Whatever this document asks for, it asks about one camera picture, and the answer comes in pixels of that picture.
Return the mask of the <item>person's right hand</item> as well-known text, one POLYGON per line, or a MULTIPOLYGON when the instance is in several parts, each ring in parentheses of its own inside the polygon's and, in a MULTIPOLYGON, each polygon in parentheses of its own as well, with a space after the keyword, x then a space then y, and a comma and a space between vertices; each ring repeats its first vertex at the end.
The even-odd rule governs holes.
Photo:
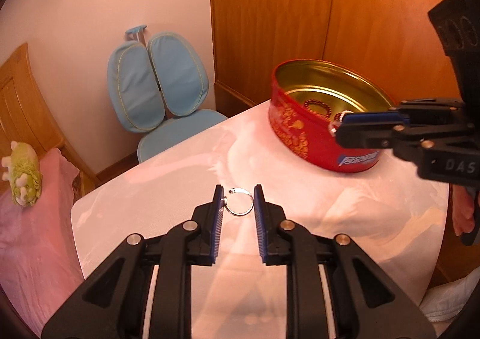
POLYGON ((465 187, 452 187, 452 226, 456 237, 462 233, 471 233, 475 227, 474 196, 465 187))

